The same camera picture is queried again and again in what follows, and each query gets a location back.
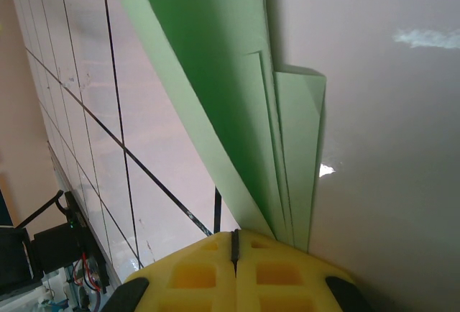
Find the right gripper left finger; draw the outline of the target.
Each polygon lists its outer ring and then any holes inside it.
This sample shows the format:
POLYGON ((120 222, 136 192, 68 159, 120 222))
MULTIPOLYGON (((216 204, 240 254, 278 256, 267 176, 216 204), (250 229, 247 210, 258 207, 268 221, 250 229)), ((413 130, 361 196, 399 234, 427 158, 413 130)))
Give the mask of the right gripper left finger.
POLYGON ((235 311, 231 232, 219 232, 131 274, 108 311, 235 311))

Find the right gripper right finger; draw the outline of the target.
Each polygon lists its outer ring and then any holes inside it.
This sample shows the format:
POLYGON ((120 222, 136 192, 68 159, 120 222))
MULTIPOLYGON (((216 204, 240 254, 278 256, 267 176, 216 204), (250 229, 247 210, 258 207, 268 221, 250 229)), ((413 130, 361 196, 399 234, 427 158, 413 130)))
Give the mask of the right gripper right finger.
POLYGON ((371 311, 351 276, 310 254, 235 231, 237 311, 371 311))

